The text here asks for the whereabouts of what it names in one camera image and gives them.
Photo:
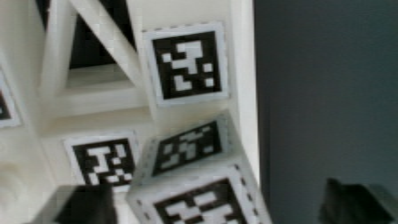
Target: black square pattern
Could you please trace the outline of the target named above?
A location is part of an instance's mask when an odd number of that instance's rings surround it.
[[[214,31],[152,40],[163,99],[221,91]]]
[[[152,176],[219,152],[218,125],[212,121],[159,141]]]
[[[246,224],[228,179],[166,198],[154,208],[163,224]]]
[[[134,170],[127,139],[116,139],[72,146],[84,184],[129,184]]]

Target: gray wall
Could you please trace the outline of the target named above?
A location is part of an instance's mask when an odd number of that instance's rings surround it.
[[[262,191],[317,223],[326,177],[398,196],[398,1],[255,0]]]

